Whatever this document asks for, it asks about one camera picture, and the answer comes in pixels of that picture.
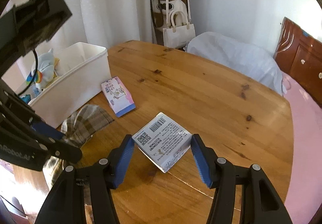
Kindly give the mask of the grey plaid fabric bow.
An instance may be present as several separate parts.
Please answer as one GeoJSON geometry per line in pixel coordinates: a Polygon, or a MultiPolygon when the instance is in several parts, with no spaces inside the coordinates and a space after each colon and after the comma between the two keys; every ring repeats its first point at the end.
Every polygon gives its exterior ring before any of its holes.
{"type": "MultiPolygon", "coordinates": [[[[87,104],[78,112],[74,112],[65,119],[61,125],[62,140],[72,146],[81,148],[92,136],[105,128],[114,119],[103,108],[98,105],[87,104]]],[[[52,156],[43,167],[46,183],[51,189],[62,173],[69,165],[65,160],[52,156]]]]}

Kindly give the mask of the blue rainbow pony plush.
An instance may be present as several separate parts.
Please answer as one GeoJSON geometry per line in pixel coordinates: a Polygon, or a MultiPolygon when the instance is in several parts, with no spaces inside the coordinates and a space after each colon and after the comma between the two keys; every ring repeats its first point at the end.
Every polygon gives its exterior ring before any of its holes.
{"type": "Polygon", "coordinates": [[[32,81],[37,89],[44,90],[56,77],[55,67],[59,61],[60,59],[54,56],[53,48],[39,55],[38,66],[35,67],[36,61],[34,61],[26,81],[32,81]]]}

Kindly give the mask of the pink tissue pack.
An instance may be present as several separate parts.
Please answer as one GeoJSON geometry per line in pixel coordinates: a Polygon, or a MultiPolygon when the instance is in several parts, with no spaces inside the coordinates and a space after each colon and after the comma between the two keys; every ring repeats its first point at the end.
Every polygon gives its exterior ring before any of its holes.
{"type": "Polygon", "coordinates": [[[121,117],[136,108],[132,95],[118,76],[103,82],[101,89],[116,117],[121,117]]]}

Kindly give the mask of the white printed small box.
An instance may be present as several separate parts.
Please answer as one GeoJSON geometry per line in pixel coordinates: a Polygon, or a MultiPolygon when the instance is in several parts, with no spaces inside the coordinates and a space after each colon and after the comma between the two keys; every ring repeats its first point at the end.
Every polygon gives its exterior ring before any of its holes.
{"type": "Polygon", "coordinates": [[[192,134],[160,112],[132,138],[143,154],[166,173],[190,149],[192,134]]]}

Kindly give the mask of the pink bed blanket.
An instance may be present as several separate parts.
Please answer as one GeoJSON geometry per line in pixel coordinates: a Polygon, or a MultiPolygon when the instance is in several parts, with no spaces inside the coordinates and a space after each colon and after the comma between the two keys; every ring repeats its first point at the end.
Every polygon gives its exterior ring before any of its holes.
{"type": "Polygon", "coordinates": [[[291,178],[285,206],[293,223],[309,223],[321,206],[321,107],[291,76],[283,74],[283,97],[294,128],[291,178]]]}

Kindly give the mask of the white plastic storage bin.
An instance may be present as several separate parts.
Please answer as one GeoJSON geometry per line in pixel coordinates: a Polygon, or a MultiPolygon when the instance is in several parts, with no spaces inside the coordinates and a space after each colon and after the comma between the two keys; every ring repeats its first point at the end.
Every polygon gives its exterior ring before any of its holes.
{"type": "Polygon", "coordinates": [[[78,42],[54,52],[59,59],[57,78],[29,106],[57,128],[73,112],[101,92],[111,79],[107,48],[78,42]]]}

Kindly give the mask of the grey white pillow bundle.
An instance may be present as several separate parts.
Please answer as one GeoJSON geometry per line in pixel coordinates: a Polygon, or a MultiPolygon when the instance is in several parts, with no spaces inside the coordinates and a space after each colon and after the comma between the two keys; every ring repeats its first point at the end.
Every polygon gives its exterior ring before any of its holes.
{"type": "Polygon", "coordinates": [[[224,65],[283,94],[282,71],[273,57],[261,47],[220,33],[204,32],[188,43],[186,51],[224,65]]]}

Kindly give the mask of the brown wooden headboard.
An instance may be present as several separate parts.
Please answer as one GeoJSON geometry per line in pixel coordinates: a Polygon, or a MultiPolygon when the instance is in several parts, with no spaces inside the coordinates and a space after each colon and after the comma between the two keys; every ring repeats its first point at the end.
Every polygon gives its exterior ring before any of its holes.
{"type": "Polygon", "coordinates": [[[274,59],[321,106],[321,42],[285,17],[274,59]]]}

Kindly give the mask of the white handbag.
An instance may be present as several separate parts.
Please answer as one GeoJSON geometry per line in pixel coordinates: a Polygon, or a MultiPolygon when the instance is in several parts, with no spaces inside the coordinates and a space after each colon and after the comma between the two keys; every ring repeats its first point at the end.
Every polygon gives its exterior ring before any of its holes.
{"type": "Polygon", "coordinates": [[[181,48],[195,38],[195,27],[188,21],[187,15],[182,11],[176,11],[171,14],[170,23],[172,27],[163,29],[163,42],[165,47],[181,48]],[[180,15],[185,22],[183,25],[175,24],[174,17],[180,15]]]}

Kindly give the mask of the white cartoon tote bag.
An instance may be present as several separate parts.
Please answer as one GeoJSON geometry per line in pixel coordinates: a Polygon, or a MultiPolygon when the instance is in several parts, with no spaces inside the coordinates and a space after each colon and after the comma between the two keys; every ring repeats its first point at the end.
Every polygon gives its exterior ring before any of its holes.
{"type": "Polygon", "coordinates": [[[189,21],[187,5],[182,0],[152,0],[152,13],[154,27],[160,32],[168,27],[166,18],[172,27],[170,19],[173,15],[175,26],[186,25],[189,21]]]}

